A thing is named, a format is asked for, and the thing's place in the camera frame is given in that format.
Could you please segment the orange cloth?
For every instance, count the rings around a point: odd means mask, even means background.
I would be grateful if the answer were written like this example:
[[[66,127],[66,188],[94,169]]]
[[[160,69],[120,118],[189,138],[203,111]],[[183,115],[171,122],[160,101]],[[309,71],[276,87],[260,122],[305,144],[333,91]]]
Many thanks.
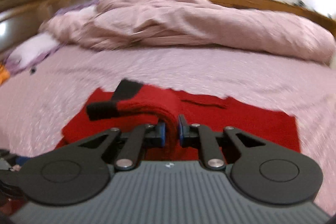
[[[10,72],[6,69],[6,67],[1,64],[0,65],[0,85],[5,83],[10,78]]]

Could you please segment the white purple frilled pillow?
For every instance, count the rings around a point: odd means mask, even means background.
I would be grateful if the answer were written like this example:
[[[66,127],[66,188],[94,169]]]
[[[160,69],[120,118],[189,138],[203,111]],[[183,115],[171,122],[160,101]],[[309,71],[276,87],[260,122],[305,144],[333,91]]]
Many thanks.
[[[5,54],[3,60],[11,76],[30,69],[54,54],[67,42],[60,42],[46,31],[37,34]]]

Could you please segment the red knit cardigan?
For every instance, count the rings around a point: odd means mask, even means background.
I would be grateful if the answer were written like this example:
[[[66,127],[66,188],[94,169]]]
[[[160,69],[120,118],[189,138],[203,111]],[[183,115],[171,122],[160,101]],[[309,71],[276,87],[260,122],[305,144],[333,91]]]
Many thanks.
[[[165,146],[149,149],[145,159],[196,160],[196,149],[179,145],[179,115],[184,115],[189,123],[203,124],[214,131],[233,126],[300,151],[295,118],[284,112],[258,108],[232,97],[190,94],[127,79],[121,80],[114,92],[97,88],[80,112],[63,127],[63,137],[56,147],[63,147],[112,127],[130,132],[141,124],[163,122],[166,126]]]

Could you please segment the small black clip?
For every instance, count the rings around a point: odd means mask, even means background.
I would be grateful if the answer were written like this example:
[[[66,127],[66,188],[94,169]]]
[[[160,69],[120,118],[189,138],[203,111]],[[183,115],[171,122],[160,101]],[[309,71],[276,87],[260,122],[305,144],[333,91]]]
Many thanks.
[[[37,71],[36,68],[33,67],[33,68],[30,69],[30,74],[33,75],[36,71]]]

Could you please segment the pink floral duvet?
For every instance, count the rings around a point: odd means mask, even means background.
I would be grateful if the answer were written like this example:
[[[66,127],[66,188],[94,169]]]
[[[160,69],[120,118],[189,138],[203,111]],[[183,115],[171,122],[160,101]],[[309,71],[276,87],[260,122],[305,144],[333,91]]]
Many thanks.
[[[93,50],[142,46],[219,45],[328,64],[335,38],[288,12],[223,7],[208,0],[99,0],[44,22],[64,43]]]

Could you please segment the pink floral bed sheet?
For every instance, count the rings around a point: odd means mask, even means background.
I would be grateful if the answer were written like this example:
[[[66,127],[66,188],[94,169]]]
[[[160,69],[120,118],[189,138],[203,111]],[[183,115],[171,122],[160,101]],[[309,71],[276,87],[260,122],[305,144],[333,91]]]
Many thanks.
[[[315,201],[335,213],[335,70],[311,61],[226,48],[65,46],[1,86],[1,147],[23,156],[52,150],[93,91],[112,92],[124,78],[294,115],[302,152],[323,170]]]

